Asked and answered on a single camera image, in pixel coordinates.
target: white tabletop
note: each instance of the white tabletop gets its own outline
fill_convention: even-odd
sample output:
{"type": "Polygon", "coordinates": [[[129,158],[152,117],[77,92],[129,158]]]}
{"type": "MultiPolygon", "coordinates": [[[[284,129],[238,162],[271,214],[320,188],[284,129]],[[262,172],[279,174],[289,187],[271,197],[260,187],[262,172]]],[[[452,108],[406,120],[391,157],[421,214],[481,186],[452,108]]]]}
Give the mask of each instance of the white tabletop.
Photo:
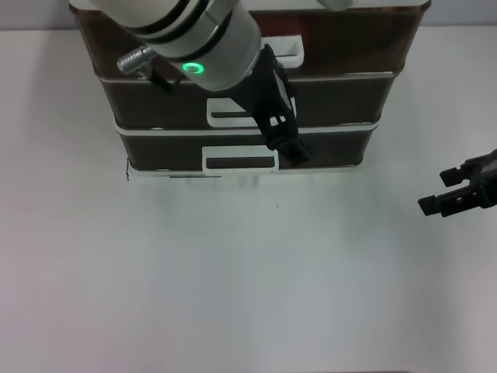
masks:
{"type": "Polygon", "coordinates": [[[497,365],[497,208],[425,218],[497,148],[497,27],[422,28],[362,169],[125,177],[75,31],[0,33],[0,367],[37,373],[497,365]]]}

